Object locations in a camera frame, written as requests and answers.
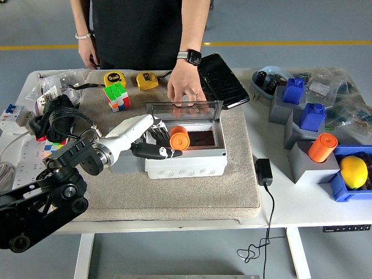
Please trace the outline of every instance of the clear plastic lid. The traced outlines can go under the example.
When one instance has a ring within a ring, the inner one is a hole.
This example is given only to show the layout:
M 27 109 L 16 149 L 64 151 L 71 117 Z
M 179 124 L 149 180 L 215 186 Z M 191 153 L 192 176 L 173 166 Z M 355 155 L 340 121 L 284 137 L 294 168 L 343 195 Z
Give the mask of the clear plastic lid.
M 163 121 L 208 121 L 220 118 L 222 101 L 146 103 L 146 112 Z

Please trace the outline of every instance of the yellow floor line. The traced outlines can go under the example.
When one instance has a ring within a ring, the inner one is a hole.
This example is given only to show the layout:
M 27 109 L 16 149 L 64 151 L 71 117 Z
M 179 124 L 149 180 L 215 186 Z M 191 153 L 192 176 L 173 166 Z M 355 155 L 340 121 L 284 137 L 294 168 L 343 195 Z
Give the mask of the yellow floor line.
M 372 41 L 277 41 L 277 42 L 204 42 L 203 47 L 273 47 L 317 45 L 372 45 Z M 0 51 L 34 51 L 42 49 L 77 49 L 77 45 L 10 45 L 0 46 Z
M 372 41 L 204 42 L 204 47 L 271 47 L 301 45 L 372 45 Z

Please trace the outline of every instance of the robotic arm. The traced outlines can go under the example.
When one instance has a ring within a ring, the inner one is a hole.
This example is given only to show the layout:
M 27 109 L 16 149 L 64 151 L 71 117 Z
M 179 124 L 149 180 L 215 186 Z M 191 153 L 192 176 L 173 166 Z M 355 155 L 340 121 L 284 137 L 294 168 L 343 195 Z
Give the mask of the robotic arm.
M 84 197 L 87 183 L 76 169 L 78 164 L 88 174 L 96 176 L 105 166 L 113 165 L 121 151 L 128 149 L 135 156 L 148 159 L 182 155 L 181 151 L 160 145 L 135 142 L 148 130 L 159 141 L 169 138 L 160 119 L 152 115 L 133 117 L 94 142 L 87 138 L 71 139 L 43 160 L 46 170 L 35 182 L 1 192 L 0 248 L 24 252 L 88 209 L 88 200 Z M 37 189 L 41 191 L 24 197 Z

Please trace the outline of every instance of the floor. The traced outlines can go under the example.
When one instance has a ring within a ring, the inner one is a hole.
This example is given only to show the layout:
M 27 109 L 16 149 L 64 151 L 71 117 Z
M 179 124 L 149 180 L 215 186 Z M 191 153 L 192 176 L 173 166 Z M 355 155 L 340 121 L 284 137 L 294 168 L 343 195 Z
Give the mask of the floor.
M 372 105 L 371 13 L 367 0 L 215 0 L 203 41 L 228 46 L 205 46 L 202 54 L 218 52 L 231 68 L 343 67 Z M 0 111 L 15 102 L 32 71 L 84 67 L 75 48 L 40 49 L 76 45 L 75 32 L 68 1 L 0 3 Z M 249 42 L 262 43 L 252 46 Z M 27 46 L 26 50 L 14 50 L 21 46 Z M 370 231 L 323 233 L 321 228 L 309 227 L 300 228 L 300 234 L 312 278 L 370 278 Z M 114 278 L 115 274 L 262 278 L 263 255 L 245 264 L 236 250 L 258 244 L 264 235 L 264 230 L 253 229 L 98 234 L 90 278 Z M 282 236 L 285 231 L 273 229 L 271 235 Z M 0 251 L 0 277 L 73 278 L 79 241 L 79 235 L 51 235 L 22 254 Z M 268 246 L 266 278 L 296 278 L 285 238 L 273 239 Z

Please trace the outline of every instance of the rubik's cube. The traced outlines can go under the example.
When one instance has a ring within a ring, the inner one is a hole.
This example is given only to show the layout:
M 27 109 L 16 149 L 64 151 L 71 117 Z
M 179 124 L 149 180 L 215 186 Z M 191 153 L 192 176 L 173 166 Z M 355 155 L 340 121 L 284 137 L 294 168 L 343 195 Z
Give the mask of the rubik's cube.
M 62 146 L 64 146 L 68 142 L 68 138 L 66 138 L 64 141 L 61 143 L 55 143 L 55 142 L 50 142 L 48 140 L 45 141 L 45 146 L 44 146 L 44 152 L 49 156 L 50 154 L 56 152 L 58 149 L 60 149 Z
M 103 89 L 112 112 L 126 110 L 130 107 L 127 90 L 121 83 L 115 83 Z

